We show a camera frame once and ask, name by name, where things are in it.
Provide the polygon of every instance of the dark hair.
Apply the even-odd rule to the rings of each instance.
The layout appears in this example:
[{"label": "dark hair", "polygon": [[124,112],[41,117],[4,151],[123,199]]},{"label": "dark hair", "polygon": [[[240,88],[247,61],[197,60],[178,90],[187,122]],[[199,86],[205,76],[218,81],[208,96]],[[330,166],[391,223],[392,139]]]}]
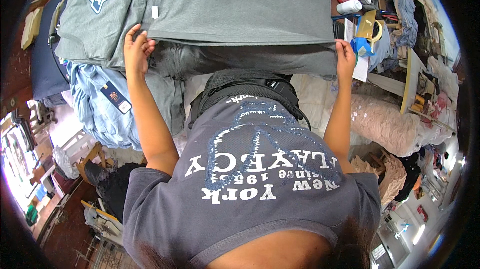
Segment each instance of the dark hair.
[{"label": "dark hair", "polygon": [[[375,230],[358,226],[348,217],[334,250],[325,257],[318,268],[370,268],[371,241]],[[139,243],[141,262],[145,269],[192,269],[188,261],[175,261],[161,257],[151,244]]]}]

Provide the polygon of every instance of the hand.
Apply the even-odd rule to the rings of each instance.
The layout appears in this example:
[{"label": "hand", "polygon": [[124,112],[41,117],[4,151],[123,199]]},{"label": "hand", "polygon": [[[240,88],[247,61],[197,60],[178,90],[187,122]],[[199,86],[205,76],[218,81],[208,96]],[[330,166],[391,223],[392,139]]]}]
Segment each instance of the hand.
[{"label": "hand", "polygon": [[155,41],[147,38],[147,31],[140,33],[135,42],[133,41],[133,35],[140,30],[140,27],[141,24],[136,24],[125,36],[123,55],[125,57],[125,71],[127,75],[136,73],[140,73],[142,76],[145,75],[148,70],[147,57],[155,49]]},{"label": "hand", "polygon": [[335,39],[335,48],[339,61],[337,62],[337,78],[340,84],[350,84],[352,82],[353,68],[355,67],[355,54],[349,42]]}]

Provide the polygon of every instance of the finger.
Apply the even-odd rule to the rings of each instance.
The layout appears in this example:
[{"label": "finger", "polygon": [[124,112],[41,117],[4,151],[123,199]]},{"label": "finger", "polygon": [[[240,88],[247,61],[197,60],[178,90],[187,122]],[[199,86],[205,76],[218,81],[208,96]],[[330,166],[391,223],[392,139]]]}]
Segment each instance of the finger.
[{"label": "finger", "polygon": [[145,51],[145,55],[148,57],[150,54],[152,54],[153,50],[155,50],[155,46],[150,46],[148,49]]},{"label": "finger", "polygon": [[349,42],[344,41],[343,39],[340,39],[340,38],[335,39],[335,42],[340,43],[340,44],[341,44],[342,46],[344,46],[344,47],[350,45]]},{"label": "finger", "polygon": [[141,50],[145,52],[149,47],[150,46],[148,45],[148,42],[146,42],[143,45],[141,45]]},{"label": "finger", "polygon": [[335,49],[337,51],[337,56],[339,57],[339,61],[345,59],[345,50],[343,49],[343,45],[340,42],[335,43]]},{"label": "finger", "polygon": [[355,53],[353,53],[353,48],[350,44],[347,44],[344,47],[344,50],[345,50],[345,57],[347,59],[355,58]]},{"label": "finger", "polygon": [[134,46],[141,48],[141,46],[147,42],[147,31],[142,31],[135,39]]},{"label": "finger", "polygon": [[141,26],[142,26],[141,24],[136,24],[127,32],[127,35],[125,35],[125,43],[130,44],[131,42],[133,42],[133,39],[134,39],[133,35],[135,34],[135,32],[140,30]]}]

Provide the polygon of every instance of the fluorescent light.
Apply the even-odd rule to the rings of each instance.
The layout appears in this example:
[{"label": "fluorescent light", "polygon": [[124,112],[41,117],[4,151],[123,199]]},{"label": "fluorescent light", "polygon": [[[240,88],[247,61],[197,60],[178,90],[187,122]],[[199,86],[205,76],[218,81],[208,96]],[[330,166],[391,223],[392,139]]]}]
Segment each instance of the fluorescent light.
[{"label": "fluorescent light", "polygon": [[415,238],[413,238],[413,244],[416,245],[418,243],[418,241],[420,240],[420,237],[422,236],[423,234],[423,231],[425,230],[425,224],[422,224],[422,226],[420,226],[419,230],[417,231],[417,234],[415,235]]}]

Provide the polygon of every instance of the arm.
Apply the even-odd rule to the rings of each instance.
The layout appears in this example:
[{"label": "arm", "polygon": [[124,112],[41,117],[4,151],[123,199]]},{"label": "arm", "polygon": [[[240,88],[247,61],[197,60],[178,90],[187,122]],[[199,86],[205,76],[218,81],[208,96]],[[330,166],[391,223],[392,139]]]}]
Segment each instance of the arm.
[{"label": "arm", "polygon": [[130,29],[123,47],[135,123],[140,145],[148,162],[147,167],[172,176],[179,159],[177,148],[145,82],[145,73],[148,70],[147,57],[153,52],[155,41],[147,39],[147,33],[143,31],[134,42],[133,35],[139,29],[140,24]]},{"label": "arm", "polygon": [[323,139],[338,158],[342,172],[347,174],[355,172],[348,161],[351,121],[350,102],[355,55],[348,42],[343,40],[336,41],[335,48],[339,59],[336,67],[339,80],[339,94],[333,105],[332,115],[328,120]]}]

